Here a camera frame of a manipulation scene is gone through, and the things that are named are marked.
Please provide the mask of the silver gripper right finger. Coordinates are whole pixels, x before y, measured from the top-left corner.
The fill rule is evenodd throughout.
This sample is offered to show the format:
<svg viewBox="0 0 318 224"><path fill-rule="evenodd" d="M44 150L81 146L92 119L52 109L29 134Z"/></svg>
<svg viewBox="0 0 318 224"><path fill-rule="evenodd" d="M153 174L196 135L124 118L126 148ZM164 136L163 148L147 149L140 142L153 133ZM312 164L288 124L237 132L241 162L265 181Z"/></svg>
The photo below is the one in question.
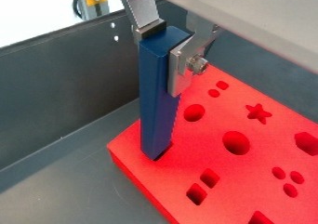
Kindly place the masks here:
<svg viewBox="0 0 318 224"><path fill-rule="evenodd" d="M172 97L183 93L191 84L192 76L204 73L204 49L223 32L217 24L192 12L187 12L185 27L192 34L168 52L168 93Z"/></svg>

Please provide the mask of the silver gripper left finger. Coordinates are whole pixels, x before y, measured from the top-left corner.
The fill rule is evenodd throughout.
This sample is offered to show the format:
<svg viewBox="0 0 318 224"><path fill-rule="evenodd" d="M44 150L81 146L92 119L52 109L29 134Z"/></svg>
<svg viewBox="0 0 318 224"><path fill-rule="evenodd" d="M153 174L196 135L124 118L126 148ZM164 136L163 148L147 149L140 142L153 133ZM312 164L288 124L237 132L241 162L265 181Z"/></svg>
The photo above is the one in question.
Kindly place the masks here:
<svg viewBox="0 0 318 224"><path fill-rule="evenodd" d="M136 44L161 32L167 23L159 18L155 0L120 0L132 24L132 37Z"/></svg>

